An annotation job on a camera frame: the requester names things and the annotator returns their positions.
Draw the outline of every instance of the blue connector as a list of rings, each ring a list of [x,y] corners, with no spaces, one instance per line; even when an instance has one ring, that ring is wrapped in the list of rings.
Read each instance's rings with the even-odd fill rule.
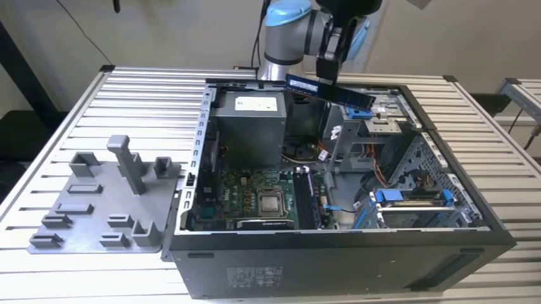
[[[371,111],[360,111],[352,108],[346,109],[348,119],[371,119],[371,117],[374,116],[374,114],[371,114]]]
[[[384,201],[403,201],[403,196],[399,189],[382,189],[378,192],[382,193]]]
[[[453,206],[453,203],[454,203],[453,193],[450,192],[449,189],[443,189],[442,194],[443,194],[445,207]]]
[[[382,203],[382,202],[384,202],[384,200],[386,200],[384,197],[383,197],[383,193],[380,192],[380,190],[374,192],[374,197],[375,197],[375,202],[376,202],[376,203]]]
[[[323,208],[324,208],[324,209],[328,209],[328,210],[334,210],[334,211],[342,211],[342,208],[340,208],[340,207],[332,206],[332,205],[327,205],[327,204],[323,205]]]

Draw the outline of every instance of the motherboard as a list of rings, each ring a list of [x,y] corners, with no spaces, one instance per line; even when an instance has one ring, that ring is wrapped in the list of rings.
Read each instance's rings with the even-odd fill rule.
[[[311,173],[311,182],[319,205],[327,200],[322,172]],[[207,199],[197,208],[196,231],[236,230],[262,220],[299,229],[292,171],[224,170],[216,184],[215,200]]]

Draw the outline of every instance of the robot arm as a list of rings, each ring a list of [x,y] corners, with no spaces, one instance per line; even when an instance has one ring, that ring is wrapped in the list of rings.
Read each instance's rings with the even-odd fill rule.
[[[316,0],[331,14],[316,58],[316,76],[335,84],[342,62],[346,61],[358,22],[375,13],[382,0]]]
[[[346,60],[356,24],[380,7],[382,0],[280,0],[268,6],[264,60],[258,79],[303,76],[303,56],[316,57],[316,76],[334,84]]]

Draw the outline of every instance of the metal rail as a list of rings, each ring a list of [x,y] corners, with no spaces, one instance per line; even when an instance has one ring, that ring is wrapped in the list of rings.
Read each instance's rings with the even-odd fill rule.
[[[507,78],[498,92],[507,95],[541,124],[541,80]]]
[[[68,162],[76,151],[92,151],[101,161],[113,160],[105,148],[107,138],[127,134],[132,138],[129,148],[139,152],[143,161],[167,155],[175,162],[187,162],[201,84],[211,77],[251,79],[254,72],[117,67],[96,77],[0,205],[0,215],[4,215],[0,298],[39,302],[47,301],[44,298],[124,296],[127,301],[189,303],[175,265],[161,262],[159,254],[29,255],[25,248],[64,187],[71,174]],[[339,81],[409,86],[518,245],[443,293],[252,299],[250,302],[539,303],[541,169],[537,164],[462,87],[442,77],[342,74]],[[236,303],[236,299],[219,302]]]

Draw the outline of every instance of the white wall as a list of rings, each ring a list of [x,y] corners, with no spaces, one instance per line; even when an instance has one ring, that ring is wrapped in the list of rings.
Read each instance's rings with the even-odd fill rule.
[[[262,1],[61,1],[115,65],[250,65]],[[52,100],[68,110],[101,65],[100,53],[55,0],[0,0],[0,19]]]
[[[31,105],[0,65],[0,118],[13,110],[31,110]]]
[[[386,2],[366,72],[453,74],[475,92],[493,92],[503,77],[541,78],[541,1],[433,0],[425,10],[405,0]],[[109,0],[63,3],[115,65],[250,64],[262,1],[123,0],[120,14]],[[105,63],[100,53],[55,0],[0,0],[0,19],[53,102],[68,110]],[[344,66],[360,68],[359,61]]]
[[[541,79],[539,0],[388,0],[366,72],[454,75],[470,92]]]

